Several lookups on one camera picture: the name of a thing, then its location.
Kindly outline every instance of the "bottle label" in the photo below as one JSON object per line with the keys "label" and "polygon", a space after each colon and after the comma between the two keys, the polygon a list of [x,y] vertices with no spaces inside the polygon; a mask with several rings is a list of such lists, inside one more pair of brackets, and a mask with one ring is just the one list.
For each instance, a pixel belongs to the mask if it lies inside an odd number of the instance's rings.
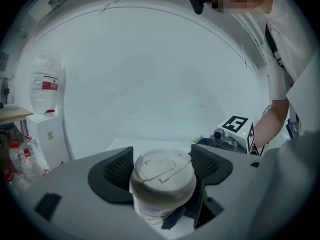
{"label": "bottle label", "polygon": [[58,79],[52,76],[44,75],[46,81],[42,82],[42,90],[58,90]]}

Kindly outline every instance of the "white cup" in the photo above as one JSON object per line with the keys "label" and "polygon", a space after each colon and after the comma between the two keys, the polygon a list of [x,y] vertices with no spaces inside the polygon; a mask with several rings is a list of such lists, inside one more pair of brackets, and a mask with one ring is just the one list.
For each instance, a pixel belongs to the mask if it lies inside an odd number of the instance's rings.
{"label": "white cup", "polygon": [[191,157],[180,150],[153,149],[139,156],[130,178],[140,215],[160,224],[184,205],[196,188]]}

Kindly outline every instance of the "human arm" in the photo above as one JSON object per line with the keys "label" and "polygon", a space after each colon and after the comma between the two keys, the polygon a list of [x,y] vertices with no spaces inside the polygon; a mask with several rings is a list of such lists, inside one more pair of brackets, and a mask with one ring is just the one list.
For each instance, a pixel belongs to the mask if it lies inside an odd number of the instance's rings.
{"label": "human arm", "polygon": [[270,110],[254,127],[254,144],[257,149],[271,141],[282,129],[289,111],[289,101],[273,100]]}

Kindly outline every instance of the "red label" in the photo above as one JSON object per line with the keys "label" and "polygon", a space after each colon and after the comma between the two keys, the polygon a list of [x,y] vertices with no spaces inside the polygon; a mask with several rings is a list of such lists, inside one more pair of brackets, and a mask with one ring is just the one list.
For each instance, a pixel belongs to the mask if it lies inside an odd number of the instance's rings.
{"label": "red label", "polygon": [[58,84],[57,83],[51,83],[51,82],[42,82],[42,90],[58,90]]}

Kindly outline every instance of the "fan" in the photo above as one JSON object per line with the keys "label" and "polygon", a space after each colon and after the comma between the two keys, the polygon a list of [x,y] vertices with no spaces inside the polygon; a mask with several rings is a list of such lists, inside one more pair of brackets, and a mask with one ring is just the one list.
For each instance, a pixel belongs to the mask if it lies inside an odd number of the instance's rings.
{"label": "fan", "polygon": [[1,102],[5,105],[8,104],[8,94],[10,93],[10,89],[8,88],[8,78],[3,78],[1,84]]}

